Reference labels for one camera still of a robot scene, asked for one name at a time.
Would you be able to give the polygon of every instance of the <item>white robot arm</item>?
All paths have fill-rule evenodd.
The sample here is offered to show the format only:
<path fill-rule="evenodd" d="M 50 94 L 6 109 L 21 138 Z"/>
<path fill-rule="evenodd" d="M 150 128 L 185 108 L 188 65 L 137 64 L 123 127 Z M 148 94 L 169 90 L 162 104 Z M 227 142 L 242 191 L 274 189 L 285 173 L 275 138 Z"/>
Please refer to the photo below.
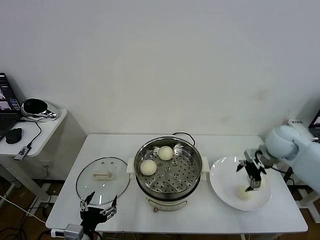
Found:
<path fill-rule="evenodd" d="M 264 145 L 247 149 L 244 155 L 246 160 L 240 162 L 239 169 L 245 167 L 250 176 L 248 191 L 259 189 L 261 168 L 271 167 L 278 160 L 288 164 L 294 174 L 320 193 L 320 144 L 302 137 L 293 127 L 282 125 L 273 129 Z"/>
<path fill-rule="evenodd" d="M 305 139 L 290 126 L 280 126 L 265 139 L 268 153 L 288 164 L 294 174 L 320 193 L 320 144 Z"/>

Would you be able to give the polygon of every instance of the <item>steamed bun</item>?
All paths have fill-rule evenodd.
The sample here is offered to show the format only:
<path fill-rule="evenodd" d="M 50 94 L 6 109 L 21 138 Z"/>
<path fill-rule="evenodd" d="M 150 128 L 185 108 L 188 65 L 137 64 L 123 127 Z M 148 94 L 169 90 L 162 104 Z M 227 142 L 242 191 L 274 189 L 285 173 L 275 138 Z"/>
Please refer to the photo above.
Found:
<path fill-rule="evenodd" d="M 174 151 L 169 146 L 162 146 L 158 151 L 158 156 L 161 160 L 168 161 L 174 157 Z"/>
<path fill-rule="evenodd" d="M 246 191 L 247 188 L 245 185 L 239 185 L 235 190 L 236 195 L 243 201 L 249 201 L 252 198 L 252 192 Z"/>
<path fill-rule="evenodd" d="M 140 164 L 140 171 L 145 176 L 151 176 L 157 171 L 157 164 L 152 160 L 144 160 Z"/>

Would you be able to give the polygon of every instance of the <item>laptop keyboard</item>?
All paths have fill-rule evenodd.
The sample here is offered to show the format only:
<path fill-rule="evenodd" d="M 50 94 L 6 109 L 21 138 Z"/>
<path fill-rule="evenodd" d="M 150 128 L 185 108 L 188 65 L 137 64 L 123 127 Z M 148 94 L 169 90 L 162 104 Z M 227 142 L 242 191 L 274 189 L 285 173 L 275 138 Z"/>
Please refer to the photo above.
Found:
<path fill-rule="evenodd" d="M 0 130 L 6 130 L 10 127 L 10 125 L 16 121 L 16 118 L 7 118 L 1 117 L 0 118 Z"/>

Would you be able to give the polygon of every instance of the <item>glass lid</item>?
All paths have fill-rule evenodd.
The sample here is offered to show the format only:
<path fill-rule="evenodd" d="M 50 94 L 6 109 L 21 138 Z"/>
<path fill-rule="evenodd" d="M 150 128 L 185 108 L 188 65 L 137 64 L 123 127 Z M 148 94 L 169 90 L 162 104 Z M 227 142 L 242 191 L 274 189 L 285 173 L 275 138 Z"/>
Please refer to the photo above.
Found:
<path fill-rule="evenodd" d="M 95 192 L 90 204 L 110 203 L 127 188 L 130 174 L 127 164 L 116 157 L 102 157 L 86 166 L 76 180 L 76 192 L 84 200 Z"/>

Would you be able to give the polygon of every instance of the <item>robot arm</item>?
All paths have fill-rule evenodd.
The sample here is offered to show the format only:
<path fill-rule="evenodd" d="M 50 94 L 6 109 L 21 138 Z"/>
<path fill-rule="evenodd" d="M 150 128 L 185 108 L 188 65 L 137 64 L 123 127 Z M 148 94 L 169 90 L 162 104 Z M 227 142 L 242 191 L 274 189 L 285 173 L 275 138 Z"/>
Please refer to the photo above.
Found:
<path fill-rule="evenodd" d="M 80 201 L 81 224 L 69 224 L 65 230 L 52 229 L 51 237 L 64 238 L 65 240 L 94 240 L 93 233 L 97 225 L 105 223 L 117 213 L 117 196 L 113 199 L 111 206 L 105 209 L 88 207 L 94 194 L 95 192 Z"/>
<path fill-rule="evenodd" d="M 245 167 L 250 177 L 247 191 L 259 189 L 262 169 L 282 161 L 292 167 L 294 174 L 302 181 L 320 193 L 320 144 L 300 136 L 294 128 L 282 125 L 273 129 L 264 145 L 258 149 L 247 149 L 244 155 L 246 159 L 240 161 L 240 166 Z"/>

